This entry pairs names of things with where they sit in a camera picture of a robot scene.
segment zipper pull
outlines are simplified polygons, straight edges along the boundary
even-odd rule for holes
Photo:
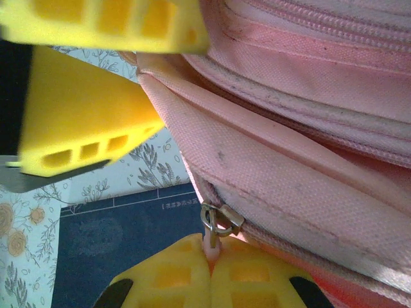
[[[227,237],[230,234],[238,235],[244,223],[244,217],[233,211],[224,204],[218,208],[203,202],[201,204],[201,220],[203,225],[210,231],[210,247],[215,248],[218,237]]]

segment orange flower print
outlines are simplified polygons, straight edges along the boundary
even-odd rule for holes
[[[26,236],[21,231],[15,231],[8,236],[8,253],[18,257],[26,249]]]
[[[7,234],[12,228],[14,212],[8,203],[0,204],[0,236]]]
[[[44,210],[38,207],[36,209],[31,210],[30,220],[32,223],[38,224],[43,221],[45,215],[46,213],[44,212]]]

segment dark blue mat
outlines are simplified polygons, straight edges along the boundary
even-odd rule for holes
[[[191,184],[63,209],[52,307],[92,307],[118,273],[203,231]]]

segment yellow plastic piece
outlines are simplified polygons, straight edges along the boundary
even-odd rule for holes
[[[185,237],[118,275],[134,284],[121,308],[306,308],[289,279],[305,271],[240,240],[222,239],[213,276],[202,235]]]
[[[140,85],[34,48],[19,144],[23,173],[53,176],[114,162],[163,126]]]
[[[2,0],[3,38],[26,44],[205,53],[198,0]]]

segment pink backpack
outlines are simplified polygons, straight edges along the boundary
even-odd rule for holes
[[[411,307],[411,2],[202,10],[206,56],[123,53],[199,198],[335,307]]]

